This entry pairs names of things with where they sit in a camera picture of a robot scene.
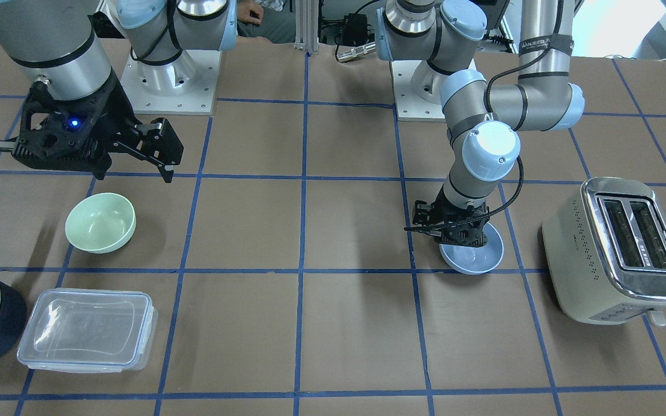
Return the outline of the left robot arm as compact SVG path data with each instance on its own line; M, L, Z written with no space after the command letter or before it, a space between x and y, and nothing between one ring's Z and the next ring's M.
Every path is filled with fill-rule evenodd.
M440 244L483 247L491 216L487 200L498 181L521 164L518 132L568 129L585 99L569 80L574 49L572 1L525 1L520 63L487 79L471 63L488 32L471 1L388 1L377 10L375 42L385 61L421 60L442 76L439 98L454 163L432 203L417 201L411 232ZM516 74L513 84L498 78Z

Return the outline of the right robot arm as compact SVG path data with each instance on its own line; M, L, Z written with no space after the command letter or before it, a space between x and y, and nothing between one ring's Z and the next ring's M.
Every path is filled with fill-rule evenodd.
M178 96L201 86L190 51L225 51L237 40L235 1L118 1L116 26L131 44L141 89ZM74 1L0 1L0 45L30 81L18 135L0 152L32 169L91 173L111 154L153 164L170 183L183 144L159 117L140 122L86 8Z

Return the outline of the person hand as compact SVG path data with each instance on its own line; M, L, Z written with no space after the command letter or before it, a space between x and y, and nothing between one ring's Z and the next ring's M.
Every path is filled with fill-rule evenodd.
M244 24L261 25L264 8L256 1L237 1L237 19Z

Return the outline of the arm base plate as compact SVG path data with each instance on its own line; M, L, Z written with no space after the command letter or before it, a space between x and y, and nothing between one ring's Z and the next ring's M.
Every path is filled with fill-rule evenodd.
M425 60L390 63L397 117L400 121L442 122L441 84L447 76Z
M133 113L211 116L222 57L220 51L186 50L162 66L129 57L120 79Z

